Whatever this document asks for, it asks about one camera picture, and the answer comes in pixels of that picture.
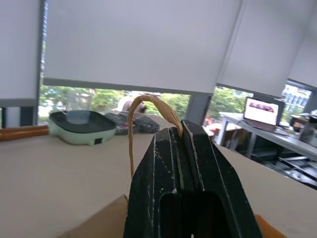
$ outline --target laptop screen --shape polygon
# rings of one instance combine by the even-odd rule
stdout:
[[[253,98],[246,99],[244,119],[255,120],[262,123],[276,125],[278,105],[266,103]]]

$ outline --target white table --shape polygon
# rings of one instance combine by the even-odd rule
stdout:
[[[152,135],[134,136],[139,164]],[[317,191],[220,147],[250,205],[289,238],[315,238]],[[68,145],[52,136],[0,143],[0,237],[54,238],[127,192],[128,139]]]
[[[298,154],[301,154],[312,160],[317,161],[317,148],[298,140],[294,136],[283,136],[283,135],[278,135],[278,134],[270,133],[267,131],[263,131],[260,129],[256,129],[243,121],[243,114],[241,113],[220,113],[220,114],[222,115],[222,128],[219,132],[219,136],[217,140],[218,144],[221,144],[223,142],[225,128],[227,127],[228,122],[230,122],[251,132],[252,134],[249,148],[247,151],[247,157],[250,157],[252,153],[256,136],[260,136],[282,147],[285,147],[291,151],[294,151]]]

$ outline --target beige surface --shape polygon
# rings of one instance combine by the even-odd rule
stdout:
[[[137,166],[152,135],[135,135]],[[221,149],[255,213],[289,238],[315,238],[317,191]],[[0,143],[0,238],[53,238],[127,191],[127,136],[72,146],[51,136]]]

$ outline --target table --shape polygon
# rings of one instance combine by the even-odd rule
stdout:
[[[151,139],[134,136],[136,167]],[[254,213],[289,238],[316,237],[317,191],[219,148]],[[96,146],[73,146],[52,136],[0,143],[0,237],[56,237],[127,192],[128,171],[127,136]]]
[[[256,137],[260,136],[284,148],[294,151],[300,155],[306,156],[310,158],[311,160],[317,161],[317,148],[298,140],[295,136],[283,136],[283,135],[270,133],[264,130],[256,129],[252,127],[251,125],[247,124],[245,121],[243,121],[243,114],[241,113],[220,113],[220,114],[222,115],[222,128],[219,132],[219,136],[217,140],[218,144],[222,144],[225,129],[227,127],[227,124],[230,122],[251,132],[251,140],[250,140],[250,144],[246,154],[246,157],[248,158],[250,158],[251,156]]]

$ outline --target brown string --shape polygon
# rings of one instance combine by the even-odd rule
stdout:
[[[133,103],[131,104],[131,107],[129,109],[129,115],[128,115],[128,137],[129,137],[129,156],[130,156],[130,171],[131,171],[131,177],[133,177],[134,174],[134,165],[133,165],[133,115],[138,107],[138,105],[143,102],[148,101],[152,102],[154,106],[158,109],[159,113],[169,122],[176,126],[178,130],[178,134],[182,138],[183,135],[183,127],[182,124],[174,112],[174,110],[165,102],[161,101],[160,99],[153,97],[153,96],[139,96],[136,99],[134,99]]]

